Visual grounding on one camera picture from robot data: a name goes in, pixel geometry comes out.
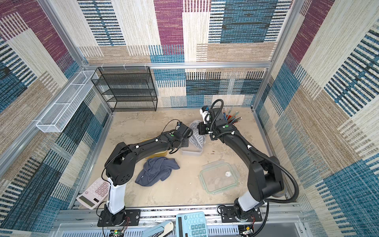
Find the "grey striped cloth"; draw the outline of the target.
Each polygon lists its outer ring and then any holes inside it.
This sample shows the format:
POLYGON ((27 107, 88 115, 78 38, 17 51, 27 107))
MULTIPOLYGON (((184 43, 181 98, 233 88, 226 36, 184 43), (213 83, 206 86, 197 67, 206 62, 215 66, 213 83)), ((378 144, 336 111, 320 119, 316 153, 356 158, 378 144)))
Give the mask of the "grey striped cloth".
POLYGON ((206 142, 206 136, 199 134, 198 125, 200 124, 200 120, 194 120, 190 124, 190 129, 193 131, 192 136, 189 138, 189 141, 193 143, 198 149, 203 149, 204 144, 206 142))

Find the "yellow lunch box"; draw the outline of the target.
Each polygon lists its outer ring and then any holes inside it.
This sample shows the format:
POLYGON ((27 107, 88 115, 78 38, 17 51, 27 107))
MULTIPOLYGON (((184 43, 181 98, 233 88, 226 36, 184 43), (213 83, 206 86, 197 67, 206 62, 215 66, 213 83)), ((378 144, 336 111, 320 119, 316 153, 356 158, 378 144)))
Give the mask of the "yellow lunch box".
POLYGON ((139 143, 140 145, 140 159, 150 159, 159 157, 164 152, 168 150, 168 142, 163 141, 162 139, 153 138, 150 140, 143 141, 139 143))

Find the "clear lid green rim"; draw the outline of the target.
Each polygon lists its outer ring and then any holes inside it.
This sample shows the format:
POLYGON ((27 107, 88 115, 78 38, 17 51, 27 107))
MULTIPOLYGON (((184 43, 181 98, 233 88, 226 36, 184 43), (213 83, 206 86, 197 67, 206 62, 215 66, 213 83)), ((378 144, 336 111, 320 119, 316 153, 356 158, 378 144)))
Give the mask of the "clear lid green rim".
POLYGON ((239 172, 236 167, 224 161, 203 166, 199 174, 203 189, 212 195, 223 193, 239 184, 239 172))

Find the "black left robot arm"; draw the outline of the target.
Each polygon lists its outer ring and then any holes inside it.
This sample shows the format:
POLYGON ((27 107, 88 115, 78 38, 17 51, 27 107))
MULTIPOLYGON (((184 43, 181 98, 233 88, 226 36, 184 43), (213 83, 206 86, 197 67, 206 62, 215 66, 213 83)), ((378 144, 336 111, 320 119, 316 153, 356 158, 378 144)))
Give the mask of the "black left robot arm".
POLYGON ((177 121, 175 129, 163 131, 150 140, 127 145, 120 142, 116 145, 104 165, 104 172, 110 184, 109 200, 105 214, 113 219, 124 219, 124 195, 126 183, 134 174, 135 165, 142 159, 155 153, 169 150, 174 153, 179 150, 193 135, 190 129, 181 121, 177 121))

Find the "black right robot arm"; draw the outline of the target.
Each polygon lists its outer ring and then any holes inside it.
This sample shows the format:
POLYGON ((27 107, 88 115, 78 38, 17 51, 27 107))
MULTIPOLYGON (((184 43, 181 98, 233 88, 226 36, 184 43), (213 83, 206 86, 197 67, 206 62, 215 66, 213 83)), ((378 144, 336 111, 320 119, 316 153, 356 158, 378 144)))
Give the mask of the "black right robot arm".
POLYGON ((220 140, 229 146, 249 169, 248 191, 235 200, 236 219, 239 221, 248 219, 252 216, 253 211, 269 202, 290 203, 296 201, 300 189, 293 175, 280 165, 277 157, 268 157, 248 142, 234 125, 225 121, 221 112, 221 108, 202 107, 200 114, 203 117, 203 122, 197 128, 200 135, 209 134, 211 140, 220 140), (294 193, 286 200, 274 199, 273 196, 285 188, 283 175, 291 180, 294 193))

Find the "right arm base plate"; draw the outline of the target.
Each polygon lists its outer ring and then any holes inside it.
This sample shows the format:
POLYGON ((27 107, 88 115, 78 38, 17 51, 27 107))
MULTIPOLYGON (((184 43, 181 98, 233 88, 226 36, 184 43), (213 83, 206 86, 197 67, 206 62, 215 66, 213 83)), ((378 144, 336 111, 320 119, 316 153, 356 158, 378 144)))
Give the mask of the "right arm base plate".
POLYGON ((223 223, 232 222, 261 222, 263 220, 262 214, 259 209, 252 209, 243 211, 237 206, 219 205, 217 212, 221 215, 223 223))

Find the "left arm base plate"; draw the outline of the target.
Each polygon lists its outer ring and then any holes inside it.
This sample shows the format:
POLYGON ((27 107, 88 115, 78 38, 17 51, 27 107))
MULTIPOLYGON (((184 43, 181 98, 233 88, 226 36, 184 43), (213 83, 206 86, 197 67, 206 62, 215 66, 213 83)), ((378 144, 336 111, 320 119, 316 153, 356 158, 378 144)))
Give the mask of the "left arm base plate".
POLYGON ((112 214, 105 209, 100 213, 97 227, 138 226, 140 214, 140 209, 124 209, 117 214, 112 214))

